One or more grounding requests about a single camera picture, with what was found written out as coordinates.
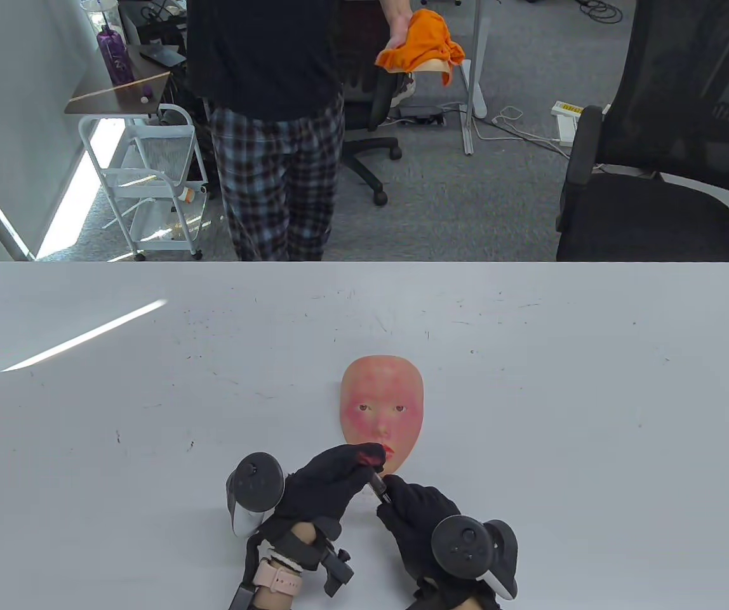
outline purple water bottle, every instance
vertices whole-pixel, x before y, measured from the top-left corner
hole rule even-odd
[[[133,77],[133,70],[130,69],[127,47],[124,46],[124,41],[118,32],[103,25],[102,31],[97,34],[97,43],[113,84],[126,85],[136,80]]]

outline pink watch band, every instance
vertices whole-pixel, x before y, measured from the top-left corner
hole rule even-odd
[[[268,561],[260,561],[252,580],[255,586],[267,587],[274,593],[285,593],[296,597],[303,586],[303,579],[283,567],[274,567]]]

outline hand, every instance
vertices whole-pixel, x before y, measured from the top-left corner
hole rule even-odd
[[[407,32],[410,26],[410,20],[413,17],[410,15],[398,15],[393,18],[390,23],[390,41],[388,41],[385,49],[397,49],[402,44],[407,43]]]
[[[318,517],[341,520],[350,500],[367,484],[373,470],[381,473],[386,459],[384,447],[377,442],[323,451],[287,477],[283,499],[259,531],[273,543],[297,523],[311,523]]]
[[[422,591],[425,581],[434,581],[448,610],[475,596],[493,600],[486,583],[455,578],[432,554],[432,532],[446,517],[460,515],[457,505],[434,487],[409,484],[395,475],[384,477],[384,482],[392,503],[380,505],[376,514],[396,538],[401,560]]]

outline forearm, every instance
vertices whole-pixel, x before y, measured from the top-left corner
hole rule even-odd
[[[291,531],[306,544],[313,544],[316,540],[316,530],[310,523],[297,523],[291,528]],[[296,574],[294,570],[288,566],[284,566],[280,561],[269,560],[269,563],[274,567],[282,567],[286,571]],[[268,587],[261,586],[255,593],[255,597],[251,603],[254,607],[260,608],[260,610],[289,610],[293,601],[294,598],[291,595],[275,593]]]
[[[379,0],[379,2],[382,3],[384,17],[387,17],[387,23],[391,27],[400,20],[409,22],[413,16],[413,9],[410,8],[410,0]]]

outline mannequin face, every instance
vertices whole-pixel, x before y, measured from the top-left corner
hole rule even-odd
[[[424,420],[424,383],[418,369],[396,356],[359,358],[342,377],[340,418],[345,441],[380,442],[385,474],[408,458]]]

